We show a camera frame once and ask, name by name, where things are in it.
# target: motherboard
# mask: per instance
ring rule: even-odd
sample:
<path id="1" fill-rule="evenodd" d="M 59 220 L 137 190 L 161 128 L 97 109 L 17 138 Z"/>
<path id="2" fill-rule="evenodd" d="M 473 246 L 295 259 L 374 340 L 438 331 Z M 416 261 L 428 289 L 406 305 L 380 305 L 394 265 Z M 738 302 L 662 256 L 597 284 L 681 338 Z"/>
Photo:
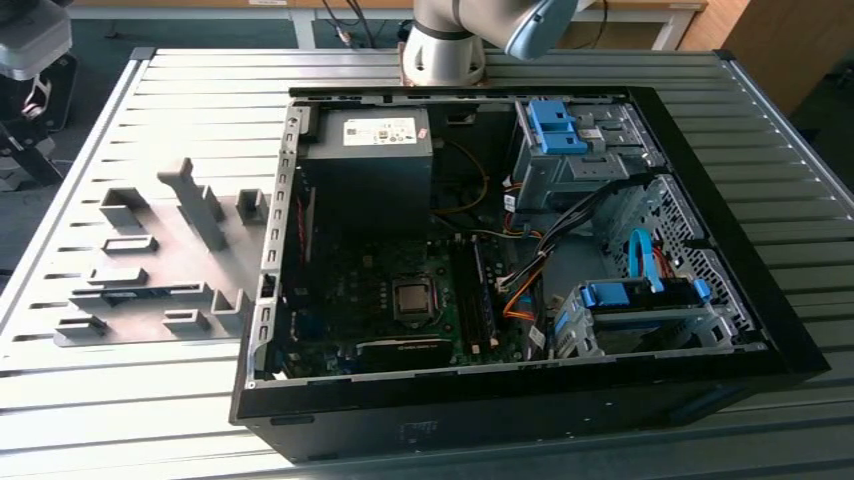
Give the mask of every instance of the motherboard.
<path id="1" fill-rule="evenodd" d="M 318 293 L 294 316 L 286 353 L 298 377 L 522 359 L 525 325 L 497 324 L 501 244 L 486 236 L 336 243 Z"/>

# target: power supply label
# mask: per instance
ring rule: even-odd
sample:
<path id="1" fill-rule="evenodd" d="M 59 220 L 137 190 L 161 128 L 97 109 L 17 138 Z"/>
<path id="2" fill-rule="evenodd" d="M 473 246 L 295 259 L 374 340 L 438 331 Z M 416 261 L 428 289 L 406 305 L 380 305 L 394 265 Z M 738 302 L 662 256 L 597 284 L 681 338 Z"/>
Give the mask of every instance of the power supply label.
<path id="1" fill-rule="evenodd" d="M 345 122 L 345 146 L 418 143 L 416 118 L 354 118 Z"/>

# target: table leg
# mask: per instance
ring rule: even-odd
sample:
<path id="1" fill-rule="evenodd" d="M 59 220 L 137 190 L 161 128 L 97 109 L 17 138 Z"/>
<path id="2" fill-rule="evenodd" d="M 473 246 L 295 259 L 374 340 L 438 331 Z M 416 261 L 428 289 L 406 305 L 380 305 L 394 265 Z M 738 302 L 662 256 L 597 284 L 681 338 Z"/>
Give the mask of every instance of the table leg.
<path id="1" fill-rule="evenodd" d="M 297 46 L 301 49 L 314 50 L 315 43 L 315 10 L 314 8 L 289 8 L 294 30 L 297 32 Z"/>
<path id="2" fill-rule="evenodd" d="M 694 18 L 694 10 L 676 10 L 658 33 L 653 50 L 676 50 Z"/>

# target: metal table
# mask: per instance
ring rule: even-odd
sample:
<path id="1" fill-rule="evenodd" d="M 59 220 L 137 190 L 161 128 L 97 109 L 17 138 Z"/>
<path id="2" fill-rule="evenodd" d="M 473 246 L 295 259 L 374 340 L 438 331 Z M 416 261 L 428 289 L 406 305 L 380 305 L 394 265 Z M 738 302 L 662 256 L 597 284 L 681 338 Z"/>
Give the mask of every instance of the metal table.
<path id="1" fill-rule="evenodd" d="M 0 472 L 852 478 L 854 203 L 738 64 L 713 54 L 576 51 L 533 65 L 493 55 L 490 77 L 504 85 L 658 88 L 833 366 L 797 390 L 760 395 L 677 430 L 289 469 L 227 422 L 235 341 L 54 345 L 55 302 L 71 284 L 57 266 L 85 265 L 94 254 L 86 247 L 105 235 L 99 192 L 133 178 L 169 197 L 146 178 L 153 159 L 177 153 L 194 158 L 194 174 L 215 190 L 269 190 L 287 88 L 394 85 L 397 61 L 392 51 L 135 52 L 0 301 Z"/>

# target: wooden cabinet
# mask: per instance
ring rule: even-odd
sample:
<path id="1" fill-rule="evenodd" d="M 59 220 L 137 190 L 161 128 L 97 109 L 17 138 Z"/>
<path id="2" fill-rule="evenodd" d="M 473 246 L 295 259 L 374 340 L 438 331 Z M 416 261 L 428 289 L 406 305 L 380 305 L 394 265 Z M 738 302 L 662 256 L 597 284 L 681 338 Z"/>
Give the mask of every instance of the wooden cabinet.
<path id="1" fill-rule="evenodd" d="M 730 50 L 791 114 L 854 47 L 854 0 L 709 0 L 681 50 Z"/>

